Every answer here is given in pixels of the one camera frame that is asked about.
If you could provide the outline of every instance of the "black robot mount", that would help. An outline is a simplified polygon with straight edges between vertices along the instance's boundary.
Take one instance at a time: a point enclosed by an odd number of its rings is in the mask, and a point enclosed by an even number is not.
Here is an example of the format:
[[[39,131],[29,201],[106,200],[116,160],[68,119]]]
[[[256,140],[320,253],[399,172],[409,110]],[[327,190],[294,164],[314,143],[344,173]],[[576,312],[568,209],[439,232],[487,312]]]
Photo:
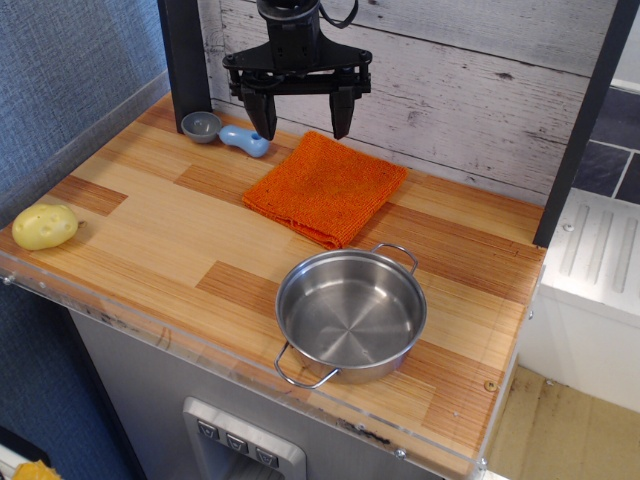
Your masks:
[[[355,101],[371,92],[371,52],[340,45],[320,30],[320,13],[331,25],[348,26],[358,1],[342,22],[329,18],[320,0],[257,0],[267,21],[269,41],[259,47],[226,55],[231,94],[244,102],[258,135],[273,140],[276,132],[275,95],[328,94],[333,135],[349,133]]]

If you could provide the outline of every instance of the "black frame post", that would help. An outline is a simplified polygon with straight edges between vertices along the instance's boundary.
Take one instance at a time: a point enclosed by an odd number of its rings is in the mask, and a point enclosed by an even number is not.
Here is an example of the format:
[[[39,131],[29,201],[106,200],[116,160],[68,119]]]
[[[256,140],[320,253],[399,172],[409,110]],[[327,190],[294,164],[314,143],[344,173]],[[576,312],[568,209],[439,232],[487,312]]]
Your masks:
[[[619,0],[616,5],[578,118],[569,137],[567,149],[538,224],[538,230],[533,239],[535,245],[547,248],[551,243],[560,215],[562,215],[562,209],[571,191],[573,180],[578,172],[580,161],[633,26],[639,4],[640,0]]]
[[[210,112],[211,93],[197,0],[158,0],[176,129],[189,113]]]

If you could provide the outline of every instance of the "wooden countertop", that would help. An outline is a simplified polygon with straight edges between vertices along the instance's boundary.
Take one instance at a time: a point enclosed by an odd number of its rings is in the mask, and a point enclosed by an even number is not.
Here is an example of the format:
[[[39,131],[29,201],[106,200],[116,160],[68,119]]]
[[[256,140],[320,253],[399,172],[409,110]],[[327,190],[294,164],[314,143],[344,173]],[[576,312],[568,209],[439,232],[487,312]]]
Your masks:
[[[354,432],[366,440],[462,474],[458,457],[483,453],[500,393],[485,383],[503,383],[540,273],[545,250],[531,241],[542,209],[411,171],[351,246],[390,242],[417,256],[428,304],[421,339],[382,380],[294,388],[273,373],[284,343],[275,295],[297,263],[323,249],[246,209],[241,197],[298,142],[279,132],[260,159],[219,140],[194,144],[175,132],[166,97],[43,199],[68,204],[86,226],[38,252],[19,248],[6,228],[0,267],[159,348],[180,344],[187,360],[195,354],[213,365],[217,347],[228,351],[235,360],[227,367],[268,395],[284,393],[347,429],[363,423]],[[282,364],[313,379],[293,355]]]

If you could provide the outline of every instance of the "yellow potato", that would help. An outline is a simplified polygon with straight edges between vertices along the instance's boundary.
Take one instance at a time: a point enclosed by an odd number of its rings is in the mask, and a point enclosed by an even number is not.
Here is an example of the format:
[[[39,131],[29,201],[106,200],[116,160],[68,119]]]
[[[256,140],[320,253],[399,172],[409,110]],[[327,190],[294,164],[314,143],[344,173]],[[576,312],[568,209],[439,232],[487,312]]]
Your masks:
[[[69,207],[36,203],[16,217],[11,233],[22,248],[42,250],[66,242],[77,230],[78,220]]]

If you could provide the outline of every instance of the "orange towel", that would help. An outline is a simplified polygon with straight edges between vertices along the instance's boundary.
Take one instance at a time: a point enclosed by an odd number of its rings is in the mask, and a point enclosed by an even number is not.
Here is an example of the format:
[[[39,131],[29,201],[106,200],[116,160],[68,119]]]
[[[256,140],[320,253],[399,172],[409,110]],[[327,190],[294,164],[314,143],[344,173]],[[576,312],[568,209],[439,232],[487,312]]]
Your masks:
[[[344,248],[406,177],[404,167],[307,132],[242,200],[327,249]]]

